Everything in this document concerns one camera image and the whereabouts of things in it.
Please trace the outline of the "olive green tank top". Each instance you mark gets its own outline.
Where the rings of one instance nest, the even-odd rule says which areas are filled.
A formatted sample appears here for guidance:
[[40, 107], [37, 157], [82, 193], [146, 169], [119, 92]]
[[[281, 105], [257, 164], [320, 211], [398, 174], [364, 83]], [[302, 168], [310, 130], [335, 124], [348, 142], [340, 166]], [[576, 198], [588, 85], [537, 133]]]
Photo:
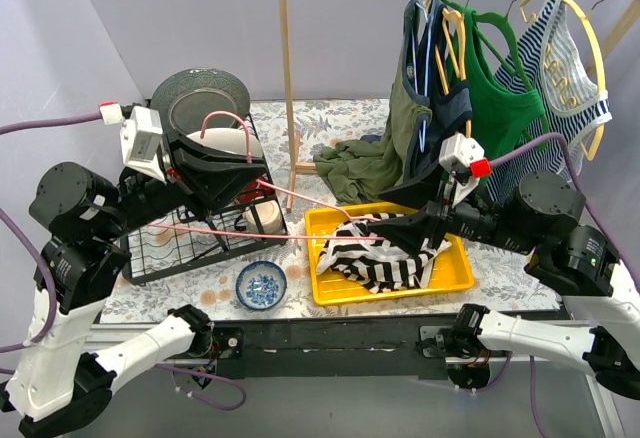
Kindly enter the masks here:
[[338, 202], [360, 204], [376, 201], [379, 193], [403, 180], [409, 141], [409, 124], [403, 120], [399, 61], [389, 98], [389, 114], [381, 137], [374, 142], [346, 140], [323, 147], [314, 156], [317, 174]]

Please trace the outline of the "black white striped tank top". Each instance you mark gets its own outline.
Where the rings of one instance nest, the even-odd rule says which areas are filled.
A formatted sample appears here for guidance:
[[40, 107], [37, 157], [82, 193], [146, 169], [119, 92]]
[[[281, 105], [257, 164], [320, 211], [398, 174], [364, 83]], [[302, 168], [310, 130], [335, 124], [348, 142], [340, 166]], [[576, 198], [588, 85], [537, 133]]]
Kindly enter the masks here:
[[445, 239], [433, 248], [424, 240], [419, 252], [410, 255], [367, 228], [374, 218], [395, 216], [366, 214], [362, 219], [340, 224], [319, 252], [316, 272], [337, 272], [373, 294], [427, 288], [436, 258], [449, 250], [451, 242]]

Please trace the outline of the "light blue wire hanger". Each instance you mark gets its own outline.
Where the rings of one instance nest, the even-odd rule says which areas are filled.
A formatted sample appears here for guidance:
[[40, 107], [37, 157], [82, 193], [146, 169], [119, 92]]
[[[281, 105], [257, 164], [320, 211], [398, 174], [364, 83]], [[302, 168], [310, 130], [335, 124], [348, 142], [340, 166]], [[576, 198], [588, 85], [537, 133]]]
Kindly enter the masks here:
[[403, 120], [411, 124], [409, 155], [422, 157], [430, 153], [430, 88], [435, 77], [431, 73], [432, 37], [436, 14], [430, 4], [408, 0], [403, 18], [403, 49], [399, 61], [404, 92]]

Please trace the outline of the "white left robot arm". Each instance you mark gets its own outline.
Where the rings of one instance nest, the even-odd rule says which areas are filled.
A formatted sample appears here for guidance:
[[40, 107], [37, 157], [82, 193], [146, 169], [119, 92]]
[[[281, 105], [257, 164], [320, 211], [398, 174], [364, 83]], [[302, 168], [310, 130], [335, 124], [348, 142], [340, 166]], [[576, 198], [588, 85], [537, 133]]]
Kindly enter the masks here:
[[1, 386], [1, 408], [19, 413], [26, 437], [58, 437], [94, 421], [125, 384], [164, 362], [237, 359], [244, 332], [216, 330], [185, 305], [118, 345], [89, 353], [85, 343], [130, 253], [130, 233], [187, 208], [197, 220], [219, 211], [267, 169], [251, 147], [228, 153], [196, 141], [121, 138], [124, 170], [112, 183], [63, 162], [38, 184], [29, 212], [50, 232], [37, 254], [34, 315], [20, 361]]

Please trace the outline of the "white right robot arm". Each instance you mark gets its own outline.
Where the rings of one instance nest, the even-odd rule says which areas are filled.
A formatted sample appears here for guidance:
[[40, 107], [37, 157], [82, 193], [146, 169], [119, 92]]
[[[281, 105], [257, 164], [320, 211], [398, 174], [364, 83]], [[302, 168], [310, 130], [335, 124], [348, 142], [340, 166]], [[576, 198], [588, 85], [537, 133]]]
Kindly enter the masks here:
[[616, 246], [580, 221], [585, 196], [560, 176], [527, 174], [505, 204], [484, 186], [461, 203], [441, 184], [435, 200], [414, 214], [369, 224], [369, 230], [410, 255], [448, 235], [526, 255], [524, 271], [578, 305], [594, 325], [563, 328], [467, 303], [453, 325], [424, 339], [432, 355], [471, 358], [483, 351], [526, 354], [562, 363], [614, 392], [639, 397], [639, 292]]

